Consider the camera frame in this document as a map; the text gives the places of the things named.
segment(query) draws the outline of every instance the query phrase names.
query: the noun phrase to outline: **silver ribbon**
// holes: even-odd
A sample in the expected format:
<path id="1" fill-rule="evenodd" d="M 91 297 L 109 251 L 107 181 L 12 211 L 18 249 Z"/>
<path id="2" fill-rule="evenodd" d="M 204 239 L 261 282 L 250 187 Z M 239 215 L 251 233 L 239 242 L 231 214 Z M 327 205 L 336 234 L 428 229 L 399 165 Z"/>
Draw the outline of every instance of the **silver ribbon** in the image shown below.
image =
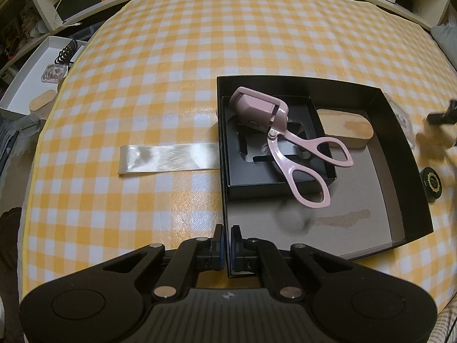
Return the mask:
<path id="1" fill-rule="evenodd" d="M 118 174 L 219 169 L 218 143 L 121 147 Z"/>

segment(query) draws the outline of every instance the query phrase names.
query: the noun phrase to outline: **gold logo on black lid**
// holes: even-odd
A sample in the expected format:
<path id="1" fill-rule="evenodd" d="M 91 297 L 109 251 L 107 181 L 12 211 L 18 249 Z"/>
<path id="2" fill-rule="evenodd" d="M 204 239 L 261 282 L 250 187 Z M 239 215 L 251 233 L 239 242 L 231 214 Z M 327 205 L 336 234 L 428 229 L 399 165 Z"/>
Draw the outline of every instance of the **gold logo on black lid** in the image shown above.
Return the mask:
<path id="1" fill-rule="evenodd" d="M 434 172 L 431 171 L 427 174 L 427 182 L 433 192 L 440 191 L 440 181 Z"/>

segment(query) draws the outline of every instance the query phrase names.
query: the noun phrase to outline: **plastic package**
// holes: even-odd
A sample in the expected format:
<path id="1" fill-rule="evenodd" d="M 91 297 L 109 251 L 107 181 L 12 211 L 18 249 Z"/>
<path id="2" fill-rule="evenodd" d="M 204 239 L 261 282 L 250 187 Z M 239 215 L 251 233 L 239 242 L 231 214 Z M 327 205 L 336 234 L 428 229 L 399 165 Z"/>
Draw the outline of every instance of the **plastic package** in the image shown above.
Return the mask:
<path id="1" fill-rule="evenodd" d="M 385 93 L 385 96 L 390 106 L 392 107 L 392 111 L 394 111 L 400 126 L 403 129 L 404 135 L 408 140 L 408 144 L 410 145 L 411 149 L 414 150 L 414 148 L 416 148 L 416 143 L 414 141 L 413 124 L 411 123 L 410 117 L 405 112 L 405 110 L 390 97 L 390 95 Z"/>
<path id="2" fill-rule="evenodd" d="M 50 64 L 41 75 L 41 81 L 46 83 L 59 83 L 67 73 L 67 66 L 63 64 Z"/>

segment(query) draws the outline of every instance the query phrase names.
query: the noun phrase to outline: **yellow and white gingham tablecloth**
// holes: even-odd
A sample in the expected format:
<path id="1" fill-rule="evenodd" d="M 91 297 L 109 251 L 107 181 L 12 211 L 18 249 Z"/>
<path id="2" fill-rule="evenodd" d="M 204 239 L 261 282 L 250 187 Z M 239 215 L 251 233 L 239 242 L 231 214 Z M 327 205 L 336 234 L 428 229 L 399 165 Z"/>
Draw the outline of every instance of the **yellow and white gingham tablecloth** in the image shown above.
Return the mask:
<path id="1" fill-rule="evenodd" d="M 151 242 L 210 236 L 222 222 L 219 171 L 120 178 L 119 147 L 216 142 L 216 77 L 248 74 L 379 87 L 416 131 L 457 90 L 431 37 L 370 3 L 132 0 L 78 59 L 40 136 L 23 295 Z M 444 186 L 430 207 L 435 232 L 362 262 L 422 286 L 441 310 L 457 287 L 455 179 L 449 166 L 433 167 Z"/>

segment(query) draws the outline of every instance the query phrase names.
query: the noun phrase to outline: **eyelash curler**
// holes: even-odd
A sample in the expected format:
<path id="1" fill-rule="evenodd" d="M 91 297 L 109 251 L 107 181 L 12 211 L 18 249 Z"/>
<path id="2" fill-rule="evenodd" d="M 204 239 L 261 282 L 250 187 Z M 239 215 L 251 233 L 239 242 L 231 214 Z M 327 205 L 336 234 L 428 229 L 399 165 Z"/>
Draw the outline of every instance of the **eyelash curler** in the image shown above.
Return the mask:
<path id="1" fill-rule="evenodd" d="M 320 137 L 310 140 L 301 139 L 287 130 L 287 113 L 289 112 L 287 104 L 278 98 L 252 89 L 245 87 L 236 89 L 230 98 L 228 106 L 238 115 L 238 120 L 241 124 L 267 133 L 268 147 L 270 148 L 271 155 L 284 174 L 293 195 L 301 204 L 309 208 L 324 208 L 330 205 L 330 192 L 323 178 L 319 173 L 307 166 L 300 165 L 284 156 L 279 150 L 278 137 L 282 135 L 289 142 L 303 147 L 332 165 L 350 167 L 354 164 L 354 161 L 343 142 L 333 137 Z M 321 143 L 328 142 L 332 142 L 341 147 L 346 157 L 346 161 L 332 159 L 318 151 L 317 147 Z M 301 196 L 292 176 L 293 172 L 296 170 L 310 174 L 319 182 L 324 196 L 321 202 L 313 202 Z"/>

